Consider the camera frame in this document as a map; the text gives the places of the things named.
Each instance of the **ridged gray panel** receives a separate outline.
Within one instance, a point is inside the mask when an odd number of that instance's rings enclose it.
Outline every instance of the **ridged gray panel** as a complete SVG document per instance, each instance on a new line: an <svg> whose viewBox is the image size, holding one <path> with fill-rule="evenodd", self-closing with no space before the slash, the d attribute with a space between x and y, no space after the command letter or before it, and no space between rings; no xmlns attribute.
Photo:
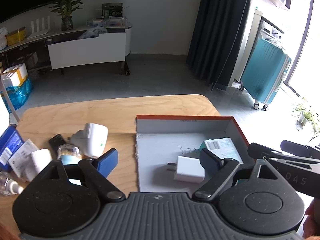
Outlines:
<svg viewBox="0 0 320 240"><path fill-rule="evenodd" d="M44 238L22 234L21 239ZM107 204L87 228L50 240L256 240L220 220L210 204L190 200L186 193L131 193ZM263 240L301 240L294 233Z"/></svg>

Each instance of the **curtain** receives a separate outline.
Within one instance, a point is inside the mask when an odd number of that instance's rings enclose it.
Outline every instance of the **curtain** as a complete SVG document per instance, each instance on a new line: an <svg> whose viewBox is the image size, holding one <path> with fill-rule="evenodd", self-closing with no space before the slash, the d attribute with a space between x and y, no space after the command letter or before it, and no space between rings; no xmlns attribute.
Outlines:
<svg viewBox="0 0 320 240"><path fill-rule="evenodd" d="M227 88L249 7L250 0L201 0L186 61L196 78Z"/></svg>

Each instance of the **clear plastic bottle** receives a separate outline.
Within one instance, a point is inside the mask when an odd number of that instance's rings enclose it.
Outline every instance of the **clear plastic bottle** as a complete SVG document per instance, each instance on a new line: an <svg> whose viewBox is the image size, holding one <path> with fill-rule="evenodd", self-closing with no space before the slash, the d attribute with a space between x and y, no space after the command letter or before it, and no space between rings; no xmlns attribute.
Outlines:
<svg viewBox="0 0 320 240"><path fill-rule="evenodd" d="M15 180L10 179L9 173L0 171L0 194L9 196L20 194L23 187L20 186Z"/></svg>

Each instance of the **gray tile floor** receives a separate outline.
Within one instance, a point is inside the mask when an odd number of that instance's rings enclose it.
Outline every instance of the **gray tile floor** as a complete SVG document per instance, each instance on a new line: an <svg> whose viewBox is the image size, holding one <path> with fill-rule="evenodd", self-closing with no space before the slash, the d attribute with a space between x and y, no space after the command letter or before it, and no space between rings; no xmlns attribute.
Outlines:
<svg viewBox="0 0 320 240"><path fill-rule="evenodd" d="M248 92L236 87L211 93L209 86L192 76L183 60L133 59L128 64L130 76L119 75L119 63L69 67L63 76L60 70L48 71L33 82L34 90L18 114L21 116L31 107L87 100L202 94L220 114L236 118L249 142L280 149L284 139L308 143L311 138L310 127L297 131L296 117L290 113L295 102L283 90L279 90L265 112L254 110L254 100Z"/></svg>

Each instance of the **suitcase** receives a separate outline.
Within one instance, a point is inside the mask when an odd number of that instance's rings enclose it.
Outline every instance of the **suitcase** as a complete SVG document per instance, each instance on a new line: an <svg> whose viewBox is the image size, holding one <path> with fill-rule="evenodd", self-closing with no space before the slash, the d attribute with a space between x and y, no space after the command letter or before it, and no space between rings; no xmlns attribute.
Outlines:
<svg viewBox="0 0 320 240"><path fill-rule="evenodd" d="M255 99L254 109L262 103L267 111L269 104L277 94L288 68L291 58L288 54L265 39L258 40L256 47L241 77L239 90L246 90Z"/></svg>

